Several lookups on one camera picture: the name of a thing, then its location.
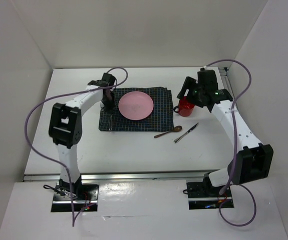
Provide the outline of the red mug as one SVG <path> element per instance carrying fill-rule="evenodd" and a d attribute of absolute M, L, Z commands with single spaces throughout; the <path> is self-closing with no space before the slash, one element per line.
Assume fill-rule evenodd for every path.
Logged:
<path fill-rule="evenodd" d="M 173 111 L 182 117 L 188 117 L 192 114 L 195 105 L 187 100 L 184 96 L 178 102 L 178 105 L 173 108 Z"/>

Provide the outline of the pink plate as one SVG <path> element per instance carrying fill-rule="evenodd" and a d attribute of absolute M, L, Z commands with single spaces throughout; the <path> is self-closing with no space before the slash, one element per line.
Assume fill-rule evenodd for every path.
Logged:
<path fill-rule="evenodd" d="M 154 109 L 152 98 L 141 91 L 132 91 L 124 94 L 118 102 L 120 114 L 133 121 L 147 118 Z"/>

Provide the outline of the dark checkered cloth napkin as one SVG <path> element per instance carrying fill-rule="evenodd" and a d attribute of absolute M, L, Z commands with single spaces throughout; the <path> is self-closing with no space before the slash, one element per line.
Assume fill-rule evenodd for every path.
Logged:
<path fill-rule="evenodd" d="M 172 93 L 165 87 L 118 88 L 112 113 L 101 111 L 100 131 L 166 132 L 174 127 Z"/>

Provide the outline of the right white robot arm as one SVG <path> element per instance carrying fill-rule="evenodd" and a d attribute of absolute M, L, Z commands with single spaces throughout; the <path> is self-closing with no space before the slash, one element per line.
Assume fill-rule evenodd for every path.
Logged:
<path fill-rule="evenodd" d="M 241 185 L 268 177 L 273 148 L 263 144 L 249 129 L 226 89 L 219 89 L 217 78 L 196 80 L 186 77 L 177 96 L 200 108 L 206 107 L 223 127 L 233 145 L 233 159 L 220 170 L 205 175 L 202 190 L 207 196 L 223 195 L 230 185 Z"/>

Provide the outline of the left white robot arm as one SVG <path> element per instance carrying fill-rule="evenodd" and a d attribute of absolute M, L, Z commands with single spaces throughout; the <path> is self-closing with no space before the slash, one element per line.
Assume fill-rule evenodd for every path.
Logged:
<path fill-rule="evenodd" d="M 77 144 L 81 140 L 83 115 L 96 103 L 101 110 L 111 112 L 115 108 L 114 89 L 100 89 L 112 86 L 114 80 L 91 81 L 86 92 L 78 94 L 66 103 L 53 105 L 49 125 L 49 136 L 56 145 L 61 167 L 59 186 L 70 199 L 78 199 L 82 195 L 81 173 L 78 168 Z"/>

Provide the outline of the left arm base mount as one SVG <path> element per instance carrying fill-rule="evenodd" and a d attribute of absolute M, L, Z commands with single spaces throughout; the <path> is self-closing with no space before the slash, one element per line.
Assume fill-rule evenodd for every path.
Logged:
<path fill-rule="evenodd" d="M 73 197 L 75 212 L 79 212 L 82 208 L 84 208 L 85 212 L 96 212 L 98 209 L 98 184 L 83 185 L 80 193 L 73 194 L 68 190 L 60 188 L 58 184 L 55 187 L 45 184 L 43 188 L 54 193 L 51 207 L 51 212 L 53 213 L 71 212 L 71 195 Z"/>

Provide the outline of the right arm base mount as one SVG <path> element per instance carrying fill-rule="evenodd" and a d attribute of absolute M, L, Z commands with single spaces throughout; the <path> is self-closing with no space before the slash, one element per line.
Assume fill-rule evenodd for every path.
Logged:
<path fill-rule="evenodd" d="M 187 182 L 182 193 L 188 197 L 190 210 L 218 209 L 221 204 L 223 208 L 234 208 L 230 189 L 224 195 L 219 195 L 219 190 L 220 187 L 206 190 L 202 182 Z"/>

